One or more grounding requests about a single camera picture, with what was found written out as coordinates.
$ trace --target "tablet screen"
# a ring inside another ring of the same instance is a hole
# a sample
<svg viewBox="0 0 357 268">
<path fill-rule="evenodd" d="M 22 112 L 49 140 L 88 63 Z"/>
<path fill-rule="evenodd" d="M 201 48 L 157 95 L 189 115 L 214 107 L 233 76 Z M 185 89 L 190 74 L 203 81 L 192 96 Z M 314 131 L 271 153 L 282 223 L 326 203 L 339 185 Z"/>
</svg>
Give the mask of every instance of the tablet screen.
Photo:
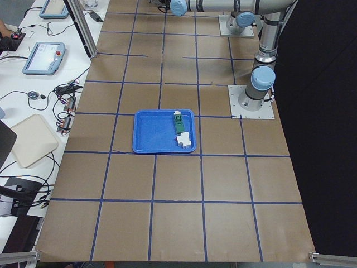
<svg viewBox="0 0 357 268">
<path fill-rule="evenodd" d="M 39 44 L 33 53 L 32 60 L 27 70 L 47 71 L 55 60 L 55 53 L 59 49 L 59 44 Z"/>
<path fill-rule="evenodd" d="M 49 4 L 44 10 L 44 14 L 61 14 L 64 8 L 63 0 L 49 0 Z"/>
</svg>

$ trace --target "small round device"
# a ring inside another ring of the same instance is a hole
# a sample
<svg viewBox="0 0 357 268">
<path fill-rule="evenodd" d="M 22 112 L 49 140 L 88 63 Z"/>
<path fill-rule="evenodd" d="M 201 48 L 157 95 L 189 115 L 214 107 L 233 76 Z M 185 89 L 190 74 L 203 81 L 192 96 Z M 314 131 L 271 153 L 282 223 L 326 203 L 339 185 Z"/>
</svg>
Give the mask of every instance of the small round device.
<svg viewBox="0 0 357 268">
<path fill-rule="evenodd" d="M 36 91 L 30 91 L 27 93 L 27 96 L 29 99 L 38 99 L 40 97 L 40 94 Z"/>
</svg>

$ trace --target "metal bracket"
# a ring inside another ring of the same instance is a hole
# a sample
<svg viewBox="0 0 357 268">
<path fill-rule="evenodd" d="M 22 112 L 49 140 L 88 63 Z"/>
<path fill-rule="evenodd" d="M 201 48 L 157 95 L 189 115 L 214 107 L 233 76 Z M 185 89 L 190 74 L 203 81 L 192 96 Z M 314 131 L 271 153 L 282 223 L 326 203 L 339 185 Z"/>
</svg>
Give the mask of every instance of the metal bracket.
<svg viewBox="0 0 357 268">
<path fill-rule="evenodd" d="M 245 90 L 246 85 L 228 85 L 230 111 L 232 118 L 240 119 L 275 119 L 271 102 L 264 102 L 260 110 L 256 112 L 247 111 L 238 103 L 238 97 Z"/>
<path fill-rule="evenodd" d="M 323 255 L 318 253 L 309 253 L 308 255 L 312 262 L 316 262 L 322 265 L 357 267 L 357 257 Z"/>
<path fill-rule="evenodd" d="M 221 36 L 254 38 L 254 32 L 253 32 L 253 28 L 251 26 L 244 28 L 244 30 L 240 33 L 230 31 L 226 26 L 226 23 L 229 18 L 230 18 L 230 15 L 218 15 L 219 29 L 221 32 Z"/>
<path fill-rule="evenodd" d="M 40 259 L 39 251 L 2 253 L 0 254 L 0 265 L 15 264 L 25 261 L 38 261 Z"/>
</svg>

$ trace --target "blue plastic tray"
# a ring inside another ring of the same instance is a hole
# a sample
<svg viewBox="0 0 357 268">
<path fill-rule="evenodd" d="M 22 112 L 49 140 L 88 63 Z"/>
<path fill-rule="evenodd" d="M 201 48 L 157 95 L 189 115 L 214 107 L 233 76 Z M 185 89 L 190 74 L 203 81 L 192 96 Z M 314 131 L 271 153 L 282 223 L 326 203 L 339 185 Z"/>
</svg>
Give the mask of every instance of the blue plastic tray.
<svg viewBox="0 0 357 268">
<path fill-rule="evenodd" d="M 182 148 L 176 141 L 173 113 L 180 111 L 191 147 Z M 138 154 L 193 152 L 196 150 L 194 113 L 182 110 L 141 110 L 134 117 L 133 151 Z"/>
</svg>

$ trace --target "black curtain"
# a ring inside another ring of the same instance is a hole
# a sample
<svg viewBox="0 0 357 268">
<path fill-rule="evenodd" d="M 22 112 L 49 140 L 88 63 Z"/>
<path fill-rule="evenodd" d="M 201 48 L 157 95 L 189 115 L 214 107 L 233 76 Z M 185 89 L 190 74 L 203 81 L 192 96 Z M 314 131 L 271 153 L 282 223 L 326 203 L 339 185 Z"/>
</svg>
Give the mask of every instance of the black curtain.
<svg viewBox="0 0 357 268">
<path fill-rule="evenodd" d="M 357 1 L 299 0 L 276 100 L 316 252 L 357 256 Z"/>
</svg>

